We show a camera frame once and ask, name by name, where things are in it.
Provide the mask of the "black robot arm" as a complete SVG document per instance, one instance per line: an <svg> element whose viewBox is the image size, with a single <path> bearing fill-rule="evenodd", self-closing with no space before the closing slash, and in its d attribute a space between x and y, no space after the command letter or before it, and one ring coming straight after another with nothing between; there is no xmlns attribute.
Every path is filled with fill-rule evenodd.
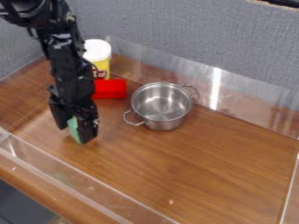
<svg viewBox="0 0 299 224"><path fill-rule="evenodd" d="M48 87L52 117L77 143L89 142L99 133L95 65L83 58L85 41L65 0L0 0L0 18L38 40L55 79Z"/></svg>

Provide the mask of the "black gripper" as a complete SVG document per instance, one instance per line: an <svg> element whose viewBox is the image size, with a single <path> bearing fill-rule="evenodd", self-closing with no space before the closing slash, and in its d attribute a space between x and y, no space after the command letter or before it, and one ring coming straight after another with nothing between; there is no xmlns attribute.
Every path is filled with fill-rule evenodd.
<svg viewBox="0 0 299 224"><path fill-rule="evenodd" d="M60 130L76 116L79 140L88 143L99 134L99 112L91 99L95 93L92 65L69 56L51 57L51 75L55 84L49 86L49 107Z"/></svg>

